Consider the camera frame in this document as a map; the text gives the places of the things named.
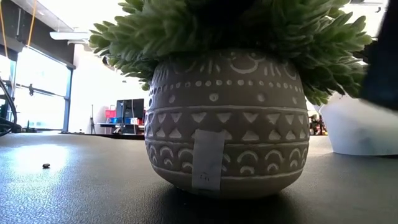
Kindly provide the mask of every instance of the black cable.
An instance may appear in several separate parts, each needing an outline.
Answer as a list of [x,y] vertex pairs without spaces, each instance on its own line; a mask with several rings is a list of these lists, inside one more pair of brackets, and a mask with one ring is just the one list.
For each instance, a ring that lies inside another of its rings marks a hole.
[[4,91],[4,95],[6,96],[6,101],[8,102],[8,105],[11,107],[12,115],[14,116],[14,122],[12,123],[12,126],[10,126],[8,124],[0,125],[0,127],[1,126],[9,126],[9,129],[7,131],[0,133],[0,137],[1,137],[1,136],[5,136],[6,134],[10,133],[17,126],[17,108],[15,107],[14,101],[12,100],[10,94],[8,93],[6,86],[3,84],[1,77],[0,77],[0,87]]

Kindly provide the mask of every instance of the orange cord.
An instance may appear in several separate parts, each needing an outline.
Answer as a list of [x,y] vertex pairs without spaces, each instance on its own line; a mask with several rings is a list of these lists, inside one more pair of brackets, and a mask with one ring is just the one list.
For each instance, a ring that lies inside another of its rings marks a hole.
[[[32,13],[32,22],[30,23],[30,31],[29,31],[29,38],[27,41],[27,47],[29,48],[30,46],[30,40],[32,38],[32,33],[33,33],[33,25],[35,22],[35,16],[36,16],[36,7],[37,7],[37,0],[34,0],[33,3],[33,13]],[[2,2],[0,0],[0,19],[1,19],[1,30],[2,30],[2,39],[4,41],[4,51],[6,53],[6,58],[8,58],[8,48],[7,48],[7,40],[6,40],[6,30],[4,28],[4,19],[2,18]],[[11,85],[12,92],[15,94],[15,89],[14,85]]]
[[37,7],[37,0],[34,0],[34,3],[33,3],[33,14],[32,14],[32,22],[30,23],[30,31],[29,31],[29,38],[27,39],[27,47],[30,46],[30,40],[31,40],[31,38],[32,38],[33,25],[35,24],[35,17],[36,17],[36,7]]

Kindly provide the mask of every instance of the triangle pattern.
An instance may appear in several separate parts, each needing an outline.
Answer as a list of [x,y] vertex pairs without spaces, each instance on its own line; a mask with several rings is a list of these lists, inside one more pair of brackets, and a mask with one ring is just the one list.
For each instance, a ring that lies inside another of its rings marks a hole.
[[289,131],[289,132],[287,133],[287,135],[286,135],[286,139],[287,139],[287,140],[294,140],[294,139],[296,139],[296,136],[293,134],[292,131]]
[[225,123],[230,119],[231,113],[219,113],[217,117],[222,123]]
[[169,134],[170,138],[181,138],[181,133],[177,130],[177,128],[175,128],[170,134]]
[[153,135],[154,135],[154,132],[152,131],[152,128],[148,127],[147,136],[152,137]]
[[153,113],[148,115],[148,123],[149,124],[151,124],[153,118],[154,118],[154,114]]
[[164,133],[163,129],[160,128],[160,129],[156,132],[156,136],[157,136],[157,137],[165,137],[166,134]]
[[253,123],[259,116],[259,114],[254,114],[254,113],[243,113],[244,117],[250,122]]
[[304,115],[299,115],[298,120],[300,121],[301,124],[304,124]]
[[246,131],[246,134],[242,138],[243,141],[257,141],[259,140],[259,136],[252,132],[252,131]]
[[172,116],[174,123],[177,123],[181,118],[182,113],[172,113],[170,115]]
[[276,130],[272,130],[268,136],[269,140],[280,140],[280,138],[281,138],[281,136]]
[[306,135],[305,135],[304,131],[303,131],[303,130],[301,130],[301,133],[300,133],[300,139],[304,139],[305,137],[306,137]]
[[285,118],[287,122],[291,125],[293,123],[294,115],[286,115]]
[[232,140],[232,135],[229,132],[227,132],[227,130],[224,130],[224,133],[225,133],[225,140]]
[[166,118],[166,114],[158,114],[157,119],[159,119],[159,123],[162,124],[164,119]]
[[276,124],[276,122],[279,119],[280,114],[269,114],[267,115],[267,119],[269,120],[269,122],[271,122],[272,124]]
[[202,113],[195,113],[195,114],[191,114],[193,120],[195,120],[197,123],[201,123],[201,121],[203,121],[203,118],[205,118],[206,116],[206,112],[202,112]]

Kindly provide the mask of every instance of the white container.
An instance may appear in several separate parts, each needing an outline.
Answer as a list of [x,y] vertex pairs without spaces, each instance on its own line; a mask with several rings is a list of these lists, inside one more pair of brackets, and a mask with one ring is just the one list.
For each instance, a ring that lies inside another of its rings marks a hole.
[[338,93],[327,105],[314,107],[322,115],[334,152],[357,156],[398,154],[398,113]]

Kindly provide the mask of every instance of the black table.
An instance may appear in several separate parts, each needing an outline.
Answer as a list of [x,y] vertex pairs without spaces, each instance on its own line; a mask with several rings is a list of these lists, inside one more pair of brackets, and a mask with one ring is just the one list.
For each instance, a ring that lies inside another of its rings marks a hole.
[[[50,163],[50,169],[42,164]],[[304,172],[280,194],[217,201],[152,170],[143,141],[15,134],[0,138],[0,223],[398,222],[398,160],[334,154],[314,136]]]

